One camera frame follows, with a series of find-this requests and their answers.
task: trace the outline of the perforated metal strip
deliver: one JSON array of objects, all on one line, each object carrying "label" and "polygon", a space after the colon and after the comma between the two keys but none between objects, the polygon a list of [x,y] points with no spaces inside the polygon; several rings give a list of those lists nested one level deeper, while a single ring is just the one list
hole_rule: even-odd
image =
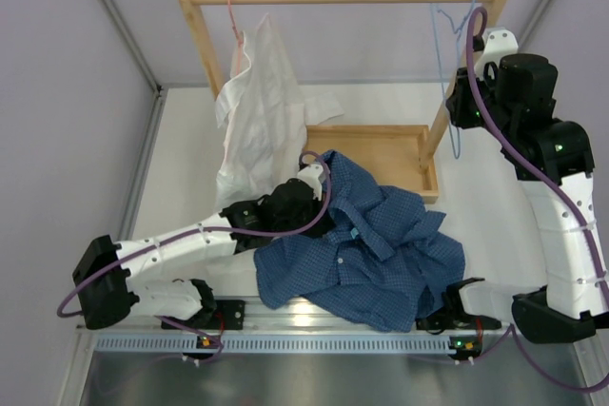
[{"label": "perforated metal strip", "polygon": [[[233,354],[454,354],[449,337],[406,335],[224,335]],[[100,335],[99,352],[205,353],[192,335]]]}]

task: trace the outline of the gray floor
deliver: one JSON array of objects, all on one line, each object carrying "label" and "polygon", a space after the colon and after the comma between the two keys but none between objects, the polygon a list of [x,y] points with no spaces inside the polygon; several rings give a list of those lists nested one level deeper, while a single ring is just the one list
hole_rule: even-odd
[{"label": "gray floor", "polygon": [[[571,345],[529,347],[551,374],[581,383]],[[402,356],[226,355],[199,369],[179,358],[141,368],[157,357],[95,355],[81,406],[591,404],[539,377],[509,340],[473,367]]]}]

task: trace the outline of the wooden clothes rack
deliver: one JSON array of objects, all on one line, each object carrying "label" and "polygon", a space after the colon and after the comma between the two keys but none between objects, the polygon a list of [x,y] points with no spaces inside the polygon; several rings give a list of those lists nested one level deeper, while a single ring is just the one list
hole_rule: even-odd
[{"label": "wooden clothes rack", "polygon": [[[205,69],[209,86],[217,98],[225,77],[211,42],[203,5],[226,5],[228,0],[178,0]],[[231,0],[233,5],[270,4],[395,4],[471,3],[472,0]],[[494,27],[507,0],[476,0],[488,10],[487,26]],[[447,93],[453,91],[453,76]],[[440,103],[431,129],[428,126],[309,126],[308,147],[336,147],[368,169],[379,184],[393,184],[422,194],[427,203],[439,195],[433,157],[448,128],[448,113]]]}]

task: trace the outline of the white backdrop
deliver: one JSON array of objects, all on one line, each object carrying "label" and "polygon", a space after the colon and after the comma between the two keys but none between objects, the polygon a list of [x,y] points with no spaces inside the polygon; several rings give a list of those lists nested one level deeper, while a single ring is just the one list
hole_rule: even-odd
[{"label": "white backdrop", "polygon": [[[161,84],[197,84],[205,77],[176,0],[116,0]],[[504,25],[518,33],[536,0],[510,0]],[[467,6],[450,9],[466,12]],[[437,78],[427,5],[237,6],[238,26],[254,27],[271,11],[300,81]],[[206,19],[227,71],[234,36],[226,7]],[[447,23],[442,50],[455,62]]]}]

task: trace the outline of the white tabletop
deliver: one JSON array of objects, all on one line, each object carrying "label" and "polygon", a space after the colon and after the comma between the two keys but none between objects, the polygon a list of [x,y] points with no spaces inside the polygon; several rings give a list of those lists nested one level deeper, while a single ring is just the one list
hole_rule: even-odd
[{"label": "white tabletop", "polygon": [[[303,90],[306,96],[335,94],[345,115],[326,122],[334,125],[431,125],[441,95],[440,85],[434,83],[311,85]],[[213,104],[208,88],[168,92],[134,239],[159,235],[212,213],[215,175],[224,154],[224,132],[216,129]],[[463,244],[465,277],[544,285],[535,219],[499,144],[482,129],[464,131],[462,156],[455,160],[446,134],[435,161],[441,196],[428,208],[447,214],[441,231]],[[219,297],[255,301],[257,296],[251,254],[194,265],[181,274],[206,280]]]}]

